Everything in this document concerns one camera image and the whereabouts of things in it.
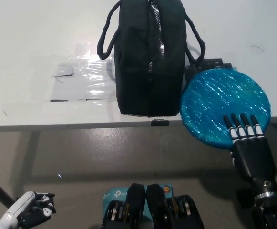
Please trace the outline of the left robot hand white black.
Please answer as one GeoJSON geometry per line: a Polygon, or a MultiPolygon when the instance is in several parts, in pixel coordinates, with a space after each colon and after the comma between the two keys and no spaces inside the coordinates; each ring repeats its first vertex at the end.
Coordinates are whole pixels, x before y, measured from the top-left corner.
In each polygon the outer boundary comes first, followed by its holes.
{"type": "Polygon", "coordinates": [[[3,215],[4,229],[31,229],[52,218],[56,213],[53,193],[28,191],[3,215]]]}

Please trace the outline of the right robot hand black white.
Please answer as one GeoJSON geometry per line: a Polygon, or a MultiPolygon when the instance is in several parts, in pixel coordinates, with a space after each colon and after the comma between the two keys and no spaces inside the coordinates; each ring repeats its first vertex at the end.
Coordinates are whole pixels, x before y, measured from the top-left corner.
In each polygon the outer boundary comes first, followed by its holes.
{"type": "Polygon", "coordinates": [[[223,116],[229,130],[231,158],[240,177],[250,183],[253,196],[265,198],[277,194],[276,167],[269,142],[254,115],[244,113],[223,116]]]}

